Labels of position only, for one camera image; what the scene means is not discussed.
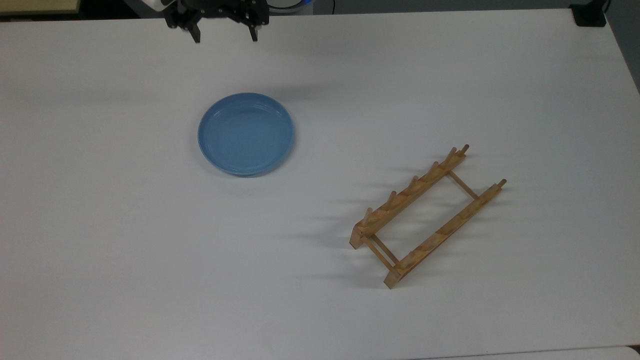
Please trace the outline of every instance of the black device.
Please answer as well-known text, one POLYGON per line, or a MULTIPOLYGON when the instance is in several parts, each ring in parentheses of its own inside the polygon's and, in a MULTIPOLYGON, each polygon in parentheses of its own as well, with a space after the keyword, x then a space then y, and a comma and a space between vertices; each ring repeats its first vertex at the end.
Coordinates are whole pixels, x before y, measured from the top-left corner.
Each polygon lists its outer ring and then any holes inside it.
POLYGON ((604 17, 606 10, 605 12, 602 11, 602 7, 606 2, 607 0, 592 0, 586 5, 570 5, 569 8, 573 12, 575 24, 590 28, 603 28, 607 24, 607 19, 604 17))
POLYGON ((266 0, 176 0, 165 5, 168 5, 163 10, 167 26, 188 31, 196 43, 200 42, 198 21, 203 17, 228 17, 247 25, 253 41, 258 41, 257 30, 269 24, 266 0))

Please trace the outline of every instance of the wooden crossbar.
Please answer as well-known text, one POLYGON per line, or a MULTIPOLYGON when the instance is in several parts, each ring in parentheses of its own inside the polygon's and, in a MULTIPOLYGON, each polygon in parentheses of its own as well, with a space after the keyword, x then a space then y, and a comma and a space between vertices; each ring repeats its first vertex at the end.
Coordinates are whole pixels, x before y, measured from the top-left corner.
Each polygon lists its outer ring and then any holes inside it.
POLYGON ((355 224, 351 232, 349 243, 354 249, 359 248, 363 243, 373 251, 373 253, 382 261, 389 269, 389 273, 384 283, 391 289, 402 278, 404 278, 411 270, 420 264, 430 253, 432 253, 440 244, 448 239, 451 234, 455 233, 464 223, 474 216, 480 209, 489 203, 502 190, 502 186, 506 184, 503 179, 498 184, 493 184, 489 189, 480 196, 471 190, 452 170, 458 166, 465 158, 465 152, 469 145, 465 145, 462 150, 457 151, 452 148, 446 159, 439 163, 435 162, 429 171, 422 177, 415 176, 409 186, 400 193, 391 192, 386 203, 376 210, 367 209, 364 218, 355 224), (430 189, 444 176, 449 175, 456 181, 474 200, 467 205, 456 216, 444 224, 441 228, 433 233, 429 238, 422 242, 415 250, 411 251, 402 260, 398 260, 391 251, 382 243, 375 235, 382 227, 387 225, 402 210, 409 206, 413 201, 420 197, 424 192, 430 189), (391 263, 376 248, 373 242, 382 249, 382 251, 394 263, 391 263))

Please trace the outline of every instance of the robotic arm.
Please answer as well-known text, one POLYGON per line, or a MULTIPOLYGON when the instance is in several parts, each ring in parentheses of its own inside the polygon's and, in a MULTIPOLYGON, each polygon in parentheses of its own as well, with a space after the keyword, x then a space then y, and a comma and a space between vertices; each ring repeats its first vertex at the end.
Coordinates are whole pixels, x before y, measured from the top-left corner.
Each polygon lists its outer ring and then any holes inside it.
POLYGON ((251 39, 258 41, 257 30, 269 24, 266 0, 143 0, 157 12, 162 12, 167 26, 188 31, 200 42, 198 21, 203 17, 228 17, 249 27, 251 39))

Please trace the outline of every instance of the table surface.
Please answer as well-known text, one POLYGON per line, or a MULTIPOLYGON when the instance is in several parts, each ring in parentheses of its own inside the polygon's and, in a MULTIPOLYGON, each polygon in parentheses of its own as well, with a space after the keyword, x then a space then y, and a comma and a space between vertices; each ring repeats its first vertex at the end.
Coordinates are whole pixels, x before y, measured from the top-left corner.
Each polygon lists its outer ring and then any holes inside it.
MULTIPOLYGON (((13 359, 409 359, 640 342, 640 97, 569 10, 0 24, 0 348, 13 359), (296 143, 238 178, 196 143, 258 92, 296 143), (393 290, 353 224, 470 144, 504 190, 393 290)), ((405 254, 469 198, 379 233, 405 254)))

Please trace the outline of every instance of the plate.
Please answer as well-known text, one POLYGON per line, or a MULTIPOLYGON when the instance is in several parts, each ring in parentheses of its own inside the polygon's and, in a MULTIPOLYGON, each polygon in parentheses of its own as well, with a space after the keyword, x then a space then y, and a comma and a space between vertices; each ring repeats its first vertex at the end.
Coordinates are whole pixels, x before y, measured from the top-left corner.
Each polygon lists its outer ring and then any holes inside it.
POLYGON ((274 169, 293 144, 293 122, 274 99, 255 93, 228 96, 202 117, 198 144, 213 165, 250 176, 274 169))

